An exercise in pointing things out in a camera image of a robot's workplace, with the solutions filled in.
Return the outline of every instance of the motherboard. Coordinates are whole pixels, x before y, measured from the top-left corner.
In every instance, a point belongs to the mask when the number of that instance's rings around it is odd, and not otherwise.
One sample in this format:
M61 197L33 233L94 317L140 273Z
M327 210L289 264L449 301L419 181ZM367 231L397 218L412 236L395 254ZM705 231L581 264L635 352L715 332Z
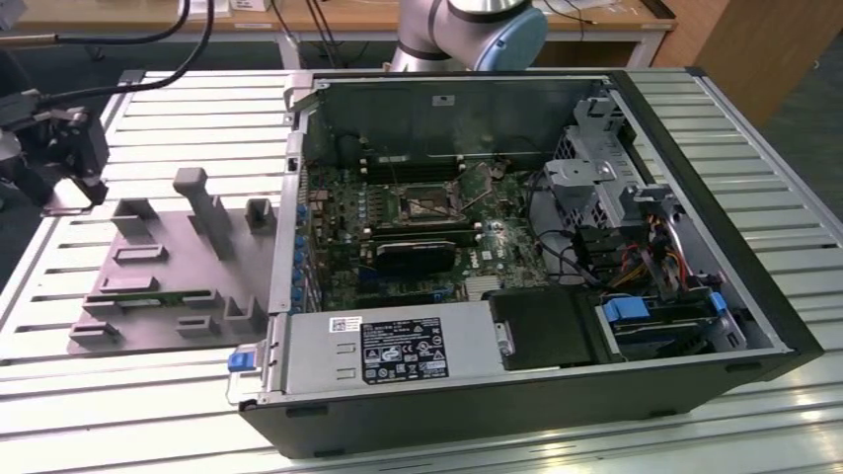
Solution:
M308 170L324 310L471 301L547 284L527 227L528 173L501 158L415 170L401 158Z

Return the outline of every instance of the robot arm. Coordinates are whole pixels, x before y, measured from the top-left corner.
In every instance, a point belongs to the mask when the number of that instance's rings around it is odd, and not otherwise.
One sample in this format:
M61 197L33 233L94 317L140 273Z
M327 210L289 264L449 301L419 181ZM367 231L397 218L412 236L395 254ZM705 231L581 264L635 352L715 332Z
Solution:
M0 98L0 183L14 186L48 215L78 213L101 204L108 161L105 133L85 108L40 105L37 91ZM53 184L69 180L85 202L61 202Z
M403 0L392 72L525 69L547 36L525 0Z

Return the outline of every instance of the desk leg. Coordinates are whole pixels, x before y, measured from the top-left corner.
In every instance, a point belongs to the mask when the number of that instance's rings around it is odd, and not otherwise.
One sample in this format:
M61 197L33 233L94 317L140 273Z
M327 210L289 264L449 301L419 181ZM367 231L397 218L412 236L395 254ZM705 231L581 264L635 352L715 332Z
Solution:
M274 43L277 44L277 50L280 52L281 67L288 70L301 69L299 45L292 38L284 34L278 34L274 36Z
M645 32L641 40L635 44L632 55L629 56L629 62L627 67L649 67L656 57L656 51L661 45L665 32Z

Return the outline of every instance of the floor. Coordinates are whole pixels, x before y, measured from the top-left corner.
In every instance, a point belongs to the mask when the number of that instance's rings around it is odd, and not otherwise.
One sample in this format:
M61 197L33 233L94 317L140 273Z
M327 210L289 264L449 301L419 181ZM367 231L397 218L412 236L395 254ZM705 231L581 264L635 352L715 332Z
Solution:
M309 68L328 68L319 48L304 45L304 63ZM92 62L81 47L26 50L16 53L33 85L44 93L113 85L129 69L172 70L189 53L190 44L153 44L134 48L105 48L105 58ZM341 61L352 67L379 67L392 55L393 45L345 43ZM277 51L268 43L212 43L194 69L277 69ZM843 217L843 36L837 37L789 94L781 110L761 132L800 173L831 210ZM105 99L84 104L96 111ZM38 210L2 186L0 210L0 286L14 270L20 256L36 231Z

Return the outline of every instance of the green circuit board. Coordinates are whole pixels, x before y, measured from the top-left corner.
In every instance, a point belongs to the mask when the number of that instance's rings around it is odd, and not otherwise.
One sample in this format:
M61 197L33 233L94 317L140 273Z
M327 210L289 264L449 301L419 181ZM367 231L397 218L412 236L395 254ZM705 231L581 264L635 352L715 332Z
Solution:
M544 261L523 217L524 175L503 174L492 180L491 166L491 160L471 161L447 183L385 185L368 184L348 170L311 169L309 201L325 310L359 308L367 298L413 294L435 293L436 302L467 301L464 283L469 277L497 276L503 287L547 284ZM473 241L457 247L453 267L424 277L379 277L365 251L367 229L443 221L473 228Z

